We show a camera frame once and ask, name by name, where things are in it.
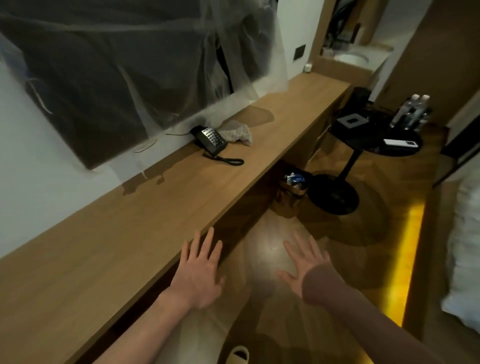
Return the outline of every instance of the hand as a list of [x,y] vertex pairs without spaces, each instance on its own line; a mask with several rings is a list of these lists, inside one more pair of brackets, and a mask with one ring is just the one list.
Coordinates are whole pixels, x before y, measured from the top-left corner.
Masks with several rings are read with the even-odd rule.
[[306,303],[337,304],[343,299],[345,288],[349,288],[337,273],[327,251],[322,253],[315,239],[310,235],[305,242],[298,234],[294,234],[300,253],[288,241],[283,245],[293,260],[297,269],[294,277],[283,270],[278,271],[278,277],[290,286]]
[[216,269],[222,252],[221,241],[215,245],[208,257],[213,234],[214,228],[210,228],[200,253],[198,253],[200,245],[200,232],[198,231],[192,241],[190,254],[188,242],[185,242],[181,250],[180,264],[169,289],[189,308],[206,308],[222,293],[225,277],[216,283]]

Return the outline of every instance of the round table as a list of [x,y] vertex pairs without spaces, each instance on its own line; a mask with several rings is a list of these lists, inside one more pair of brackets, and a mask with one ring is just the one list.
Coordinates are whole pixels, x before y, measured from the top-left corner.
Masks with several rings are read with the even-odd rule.
[[[367,124],[352,129],[337,121],[328,129],[333,136],[353,149],[352,156],[338,176],[317,174],[312,178],[308,189],[308,197],[313,204],[331,214],[347,215],[357,209],[359,196],[345,178],[364,151],[388,157],[406,157],[417,153],[423,146],[421,137],[415,131],[391,128],[391,115],[370,111],[365,117],[370,120]],[[413,141],[418,148],[388,146],[384,139]]]

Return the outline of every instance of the telephone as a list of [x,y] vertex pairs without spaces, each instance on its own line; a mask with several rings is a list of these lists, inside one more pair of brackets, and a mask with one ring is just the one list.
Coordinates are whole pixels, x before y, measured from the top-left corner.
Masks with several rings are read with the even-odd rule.
[[222,158],[218,155],[227,147],[228,142],[214,128],[199,125],[192,128],[190,133],[195,137],[195,144],[208,152],[204,153],[204,157],[220,160],[232,166],[241,166],[244,163],[243,159]]

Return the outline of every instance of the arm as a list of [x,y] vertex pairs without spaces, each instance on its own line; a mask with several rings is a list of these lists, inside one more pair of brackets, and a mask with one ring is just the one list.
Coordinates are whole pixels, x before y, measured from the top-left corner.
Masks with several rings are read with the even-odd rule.
[[214,229],[210,228],[200,253],[200,233],[195,233],[190,253],[183,245],[180,264],[169,288],[110,346],[95,364],[147,364],[154,360],[173,329],[191,309],[202,309],[222,292],[224,278],[216,283],[216,269],[222,242],[208,257]]
[[279,271],[286,282],[306,303],[322,305],[335,315],[357,339],[375,364],[441,364],[423,344],[387,316],[383,315],[358,290],[348,286],[337,273],[328,252],[322,254],[310,236],[309,242],[295,235],[300,253],[284,242],[297,268],[297,277]]

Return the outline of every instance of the white bedding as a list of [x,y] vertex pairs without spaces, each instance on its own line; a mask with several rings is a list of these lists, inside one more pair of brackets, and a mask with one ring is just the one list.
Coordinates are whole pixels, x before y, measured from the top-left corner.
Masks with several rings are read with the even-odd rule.
[[447,269],[450,292],[442,310],[480,333],[480,171],[466,177],[459,187]]

